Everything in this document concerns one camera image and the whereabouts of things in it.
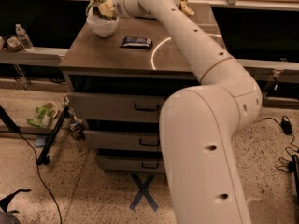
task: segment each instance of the speckled floor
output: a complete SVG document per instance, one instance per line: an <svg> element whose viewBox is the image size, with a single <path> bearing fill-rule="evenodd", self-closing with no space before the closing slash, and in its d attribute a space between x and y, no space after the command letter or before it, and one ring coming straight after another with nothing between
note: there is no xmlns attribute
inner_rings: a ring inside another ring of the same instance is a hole
<svg viewBox="0 0 299 224"><path fill-rule="evenodd" d="M33 83L27 91L20 87L21 84L0 80L0 105L18 125L32 118L36 107L43 102L53 100L60 105L66 96L65 87L48 83ZM293 134L297 137L297 100L269 100L261 117L281 121L285 115L292 122ZM26 138L31 145L35 144L34 136ZM271 119L257 120L233 138L253 224L299 223L292 174L276 169L280 165L279 157L289 158L285 147L291 147L291 140ZM293 143L299 146L299 137ZM38 154L41 148L35 147L35 151ZM95 152L85 141L75 141L65 130L60 130L49 155L51 162L40 166L40 173L57 200L64 223L176 223L165 175L156 174L148 187L158 208L154 210L145 197L132 208L139 192L132 172L100 170L95 163ZM17 189L31 190L19 193L8 207L8 210L19 211L16 217L21 223L59 223L55 203L38 179L34 152L25 141L0 133L0 165L0 198ZM149 175L137 174L142 183Z"/></svg>

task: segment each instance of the blue tape x mark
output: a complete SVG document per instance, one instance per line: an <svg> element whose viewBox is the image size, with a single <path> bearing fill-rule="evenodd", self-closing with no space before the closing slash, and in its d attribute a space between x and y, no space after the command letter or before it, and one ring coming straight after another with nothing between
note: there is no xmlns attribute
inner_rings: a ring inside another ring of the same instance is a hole
<svg viewBox="0 0 299 224"><path fill-rule="evenodd" d="M137 193L137 195L133 199L133 201L130 205L130 209L135 210L135 208L139 204L141 198L144 196L148 200L149 205L151 206L152 210L157 211L158 210L158 205L153 200L153 198L150 196L150 193L148 192L148 187L149 187L150 183L152 182L153 178L155 177L155 175L149 175L147 180L144 182L144 184L142 184L142 182L141 182L140 178L137 176L137 174L131 174L131 177L136 182L136 184L138 185L139 192Z"/></svg>

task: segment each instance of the robotic arm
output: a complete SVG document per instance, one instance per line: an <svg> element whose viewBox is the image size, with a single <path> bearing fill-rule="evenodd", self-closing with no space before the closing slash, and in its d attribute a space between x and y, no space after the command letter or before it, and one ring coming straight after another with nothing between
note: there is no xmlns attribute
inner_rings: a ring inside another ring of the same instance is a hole
<svg viewBox="0 0 299 224"><path fill-rule="evenodd" d="M260 113L259 86L179 10L179 0L113 0L113 5L120 16L160 21L202 84L171 95L160 115L177 222L250 224L231 139Z"/></svg>

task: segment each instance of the bowl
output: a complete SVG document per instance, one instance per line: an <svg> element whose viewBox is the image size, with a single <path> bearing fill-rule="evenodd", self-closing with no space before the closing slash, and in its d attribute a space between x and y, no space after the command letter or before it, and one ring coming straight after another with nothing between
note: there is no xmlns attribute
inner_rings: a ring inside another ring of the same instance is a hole
<svg viewBox="0 0 299 224"><path fill-rule="evenodd" d="M117 17L116 20L107 20L102 19L97 15L89 14L89 16L86 19L86 22L94 33L101 37L108 37L111 36L118 27L119 17Z"/></svg>

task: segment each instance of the gray drawer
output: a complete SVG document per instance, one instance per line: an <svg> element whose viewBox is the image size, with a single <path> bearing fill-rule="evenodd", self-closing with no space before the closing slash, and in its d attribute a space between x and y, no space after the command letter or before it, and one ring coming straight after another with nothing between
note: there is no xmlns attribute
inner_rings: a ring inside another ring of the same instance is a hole
<svg viewBox="0 0 299 224"><path fill-rule="evenodd" d="M119 133L85 131L86 140L93 149L119 149L161 152L159 135L155 133Z"/></svg>
<svg viewBox="0 0 299 224"><path fill-rule="evenodd" d="M103 170L165 173L163 160L101 155L96 155L95 159L98 167Z"/></svg>
<svg viewBox="0 0 299 224"><path fill-rule="evenodd" d="M69 93L70 103L79 119L157 123L163 97L118 94Z"/></svg>

